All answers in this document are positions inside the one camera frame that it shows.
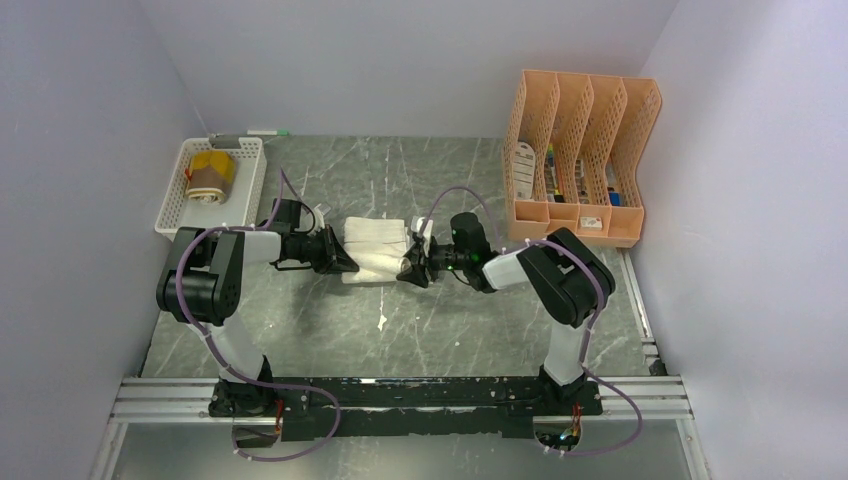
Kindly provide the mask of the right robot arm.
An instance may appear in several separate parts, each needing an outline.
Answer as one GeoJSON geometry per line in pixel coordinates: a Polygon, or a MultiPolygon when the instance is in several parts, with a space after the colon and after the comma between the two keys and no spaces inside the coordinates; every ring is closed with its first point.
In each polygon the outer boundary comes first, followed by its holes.
{"type": "Polygon", "coordinates": [[[475,214],[453,216],[450,227],[452,242],[445,245],[428,234],[414,233],[396,279],[426,288],[442,272],[459,272],[464,283],[484,294],[530,285],[552,319],[548,352],[538,375],[540,402],[550,413],[565,413],[588,380],[583,366],[588,330],[616,289],[611,272],[566,228],[518,250],[498,253],[475,214]]]}

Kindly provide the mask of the yellow brown bear towel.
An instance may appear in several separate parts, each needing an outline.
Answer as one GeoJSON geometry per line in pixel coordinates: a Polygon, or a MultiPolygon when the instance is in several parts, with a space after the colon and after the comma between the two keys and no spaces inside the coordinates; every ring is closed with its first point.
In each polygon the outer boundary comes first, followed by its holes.
{"type": "Polygon", "coordinates": [[[186,197],[204,205],[225,203],[232,191],[237,162],[225,151],[206,150],[195,154],[184,173],[186,197]]]}

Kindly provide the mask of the cream white towel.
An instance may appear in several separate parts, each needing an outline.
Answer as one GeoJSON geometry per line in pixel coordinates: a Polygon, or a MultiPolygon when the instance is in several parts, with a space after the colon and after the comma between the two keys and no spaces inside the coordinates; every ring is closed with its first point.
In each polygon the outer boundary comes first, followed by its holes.
{"type": "Polygon", "coordinates": [[[356,272],[342,274],[344,284],[393,283],[409,268],[408,232],[401,219],[347,217],[343,237],[345,252],[358,265],[356,272]]]}

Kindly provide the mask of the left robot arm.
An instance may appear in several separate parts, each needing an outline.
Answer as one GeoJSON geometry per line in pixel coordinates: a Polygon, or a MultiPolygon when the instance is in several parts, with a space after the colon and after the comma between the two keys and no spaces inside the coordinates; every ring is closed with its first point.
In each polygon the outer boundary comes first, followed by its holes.
{"type": "Polygon", "coordinates": [[[172,241],[156,302],[197,334],[218,364],[213,417],[261,416],[281,404],[269,361],[237,314],[245,265],[318,274],[359,270],[331,227],[300,228],[309,210],[298,200],[277,200],[256,227],[181,227],[172,241]]]}

